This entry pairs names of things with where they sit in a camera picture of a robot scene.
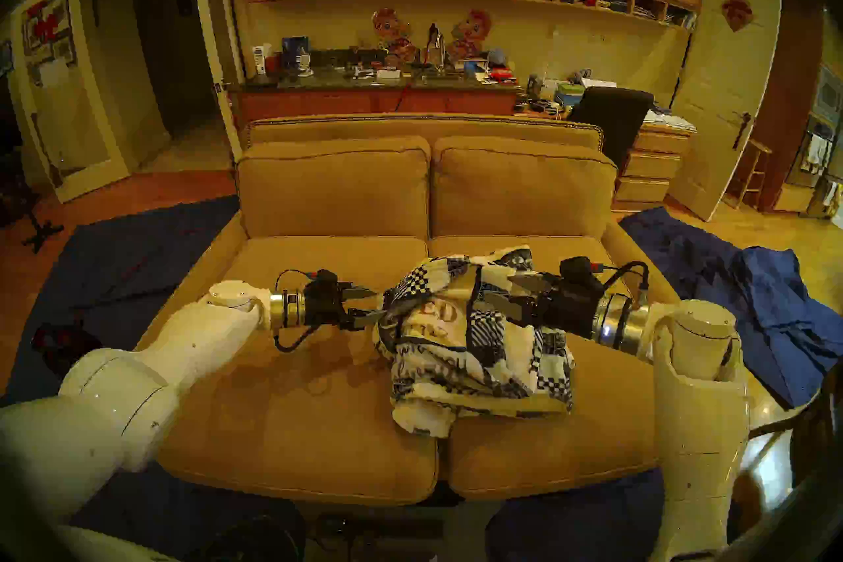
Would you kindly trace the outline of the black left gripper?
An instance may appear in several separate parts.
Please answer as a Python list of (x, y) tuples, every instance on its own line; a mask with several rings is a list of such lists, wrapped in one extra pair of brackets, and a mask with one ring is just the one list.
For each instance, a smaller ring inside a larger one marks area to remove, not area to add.
[(307, 327), (337, 326), (364, 330), (385, 315), (384, 310), (346, 309), (344, 301), (375, 297), (376, 291), (355, 284), (307, 284), (303, 289), (304, 321)]

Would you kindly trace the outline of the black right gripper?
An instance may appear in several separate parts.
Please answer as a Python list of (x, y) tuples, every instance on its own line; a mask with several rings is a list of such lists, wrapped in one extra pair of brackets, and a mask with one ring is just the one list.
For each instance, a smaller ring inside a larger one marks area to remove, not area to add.
[(511, 294), (537, 294), (512, 297), (485, 291), (484, 310), (502, 314), (513, 324), (529, 324), (592, 340), (594, 320), (603, 297), (602, 284), (560, 284), (550, 273), (516, 273), (508, 278)]

